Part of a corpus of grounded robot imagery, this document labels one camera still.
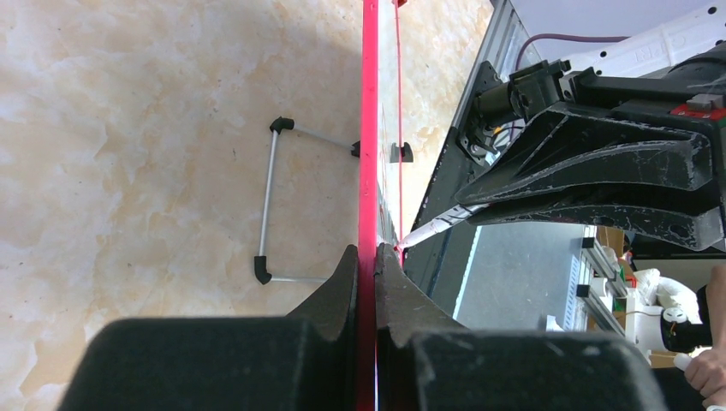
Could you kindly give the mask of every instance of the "red component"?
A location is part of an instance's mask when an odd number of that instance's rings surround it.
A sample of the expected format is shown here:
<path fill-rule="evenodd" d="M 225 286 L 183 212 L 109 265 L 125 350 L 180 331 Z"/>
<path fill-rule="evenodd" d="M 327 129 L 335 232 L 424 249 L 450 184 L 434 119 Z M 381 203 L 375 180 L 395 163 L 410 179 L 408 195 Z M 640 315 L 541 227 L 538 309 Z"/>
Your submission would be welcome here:
<path fill-rule="evenodd" d="M 726 117 L 726 109 L 715 109 L 711 111 L 693 111 L 689 110 L 688 106 L 681 104 L 678 107 L 670 111 L 670 114 L 675 116 L 688 116 L 693 118 L 708 118 L 715 122 Z"/>
<path fill-rule="evenodd" d="M 378 239 L 378 0 L 363 1 L 358 188 L 358 295 L 355 409 L 376 408 L 376 247 Z"/>

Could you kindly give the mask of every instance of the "beige marble surface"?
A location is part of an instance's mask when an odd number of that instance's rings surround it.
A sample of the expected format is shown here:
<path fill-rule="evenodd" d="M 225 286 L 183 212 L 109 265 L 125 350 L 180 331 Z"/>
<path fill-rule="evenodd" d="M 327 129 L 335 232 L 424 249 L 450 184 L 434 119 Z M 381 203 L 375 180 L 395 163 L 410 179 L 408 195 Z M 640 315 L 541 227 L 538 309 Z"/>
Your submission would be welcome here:
<path fill-rule="evenodd" d="M 404 227 L 490 13 L 402 9 Z M 0 4 L 0 409 L 52 408 L 114 319 L 284 314 L 314 290 L 253 278 L 267 126 L 358 139 L 360 27 L 355 0 Z M 275 172 L 269 268 L 329 275 L 357 161 L 289 133 Z"/>

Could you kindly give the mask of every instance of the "black corner connector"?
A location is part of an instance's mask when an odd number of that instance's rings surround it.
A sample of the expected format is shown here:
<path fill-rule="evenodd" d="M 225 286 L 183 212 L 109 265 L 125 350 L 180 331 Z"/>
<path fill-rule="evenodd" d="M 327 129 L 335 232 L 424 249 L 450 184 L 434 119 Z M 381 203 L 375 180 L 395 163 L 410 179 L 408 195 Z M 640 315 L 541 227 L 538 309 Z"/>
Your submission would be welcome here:
<path fill-rule="evenodd" d="M 292 130 L 295 128 L 295 120 L 292 118 L 278 117 L 270 124 L 270 131 L 277 131 L 280 134 L 283 130 Z"/>
<path fill-rule="evenodd" d="M 399 147 L 394 144 L 390 148 L 390 162 L 391 163 L 413 163 L 414 162 L 414 151 L 408 143 L 403 143 L 403 147 Z"/>
<path fill-rule="evenodd" d="M 350 151 L 350 155 L 360 158 L 360 141 L 353 143 L 353 149 Z"/>
<path fill-rule="evenodd" d="M 261 283 L 262 285 L 269 283 L 272 279 L 272 274 L 267 272 L 266 255 L 256 255 L 254 257 L 254 276 L 257 278 L 257 281 L 259 281 L 259 283 Z"/>

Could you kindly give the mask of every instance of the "aluminum rod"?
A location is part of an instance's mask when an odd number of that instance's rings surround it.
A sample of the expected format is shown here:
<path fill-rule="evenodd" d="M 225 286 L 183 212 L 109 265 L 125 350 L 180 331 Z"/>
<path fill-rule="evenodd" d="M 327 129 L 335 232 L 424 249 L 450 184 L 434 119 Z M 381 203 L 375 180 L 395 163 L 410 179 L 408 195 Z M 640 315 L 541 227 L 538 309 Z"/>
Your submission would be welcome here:
<path fill-rule="evenodd" d="M 327 278 L 317 277 L 280 277 L 274 276 L 270 281 L 277 281 L 279 283 L 324 283 L 328 281 Z"/>
<path fill-rule="evenodd" d="M 277 146 L 277 131 L 272 132 L 270 147 L 270 165 L 267 168 L 267 186 L 265 187 L 265 205 L 262 208 L 262 231 L 259 235 L 259 254 L 265 255 L 265 236 L 267 235 L 267 214 L 270 205 L 270 191 L 272 189 L 272 171 L 275 168 L 275 147 Z"/>
<path fill-rule="evenodd" d="M 328 137 L 327 135 L 322 135 L 322 134 L 320 134 L 320 133 L 318 133 L 316 131 L 312 131 L 310 128 L 302 127 L 301 125 L 299 125 L 297 123 L 293 127 L 293 130 L 297 130 L 297 131 L 299 131 L 301 133 L 310 135 L 311 137 L 315 137 L 316 139 L 321 139 L 323 141 L 327 141 L 327 142 L 329 142 L 331 144 L 335 144 L 336 146 L 343 147 L 346 150 L 353 150 L 353 146 L 351 146 L 350 144 L 343 143 L 342 141 L 334 140 L 331 137 Z"/>

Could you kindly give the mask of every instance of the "black plastic bracket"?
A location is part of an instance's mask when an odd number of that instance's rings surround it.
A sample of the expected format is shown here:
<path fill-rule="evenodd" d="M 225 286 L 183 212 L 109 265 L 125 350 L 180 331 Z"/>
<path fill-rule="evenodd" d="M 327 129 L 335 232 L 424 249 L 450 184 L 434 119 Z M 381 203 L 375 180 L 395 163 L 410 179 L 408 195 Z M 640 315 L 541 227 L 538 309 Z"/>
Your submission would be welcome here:
<path fill-rule="evenodd" d="M 353 150 L 350 151 L 350 155 L 356 158 L 360 158 L 360 141 L 356 141 L 352 144 Z"/>
<path fill-rule="evenodd" d="M 399 147 L 394 144 L 390 148 L 390 162 L 391 163 L 413 163 L 414 162 L 414 151 L 411 150 L 411 146 L 408 143 L 403 143 L 403 147 Z"/>
<path fill-rule="evenodd" d="M 270 131 L 277 131 L 280 134 L 283 130 L 292 130 L 295 128 L 295 120 L 292 118 L 278 117 L 270 124 Z"/>
<path fill-rule="evenodd" d="M 255 255 L 254 256 L 254 276 L 257 278 L 262 285 L 270 282 L 272 274 L 267 272 L 267 256 L 266 255 Z"/>
<path fill-rule="evenodd" d="M 486 162 L 486 154 L 496 150 L 494 148 L 495 138 L 493 130 L 490 130 L 484 119 L 480 118 L 474 105 L 482 93 L 497 88 L 501 84 L 502 80 L 491 63 L 488 61 L 482 62 L 477 68 L 472 91 L 468 94 L 464 103 L 464 114 L 457 124 L 452 125 L 455 130 L 456 145 L 470 160 L 482 167 L 489 166 Z M 507 91 L 506 87 L 503 89 L 499 87 L 499 89 L 502 92 Z"/>

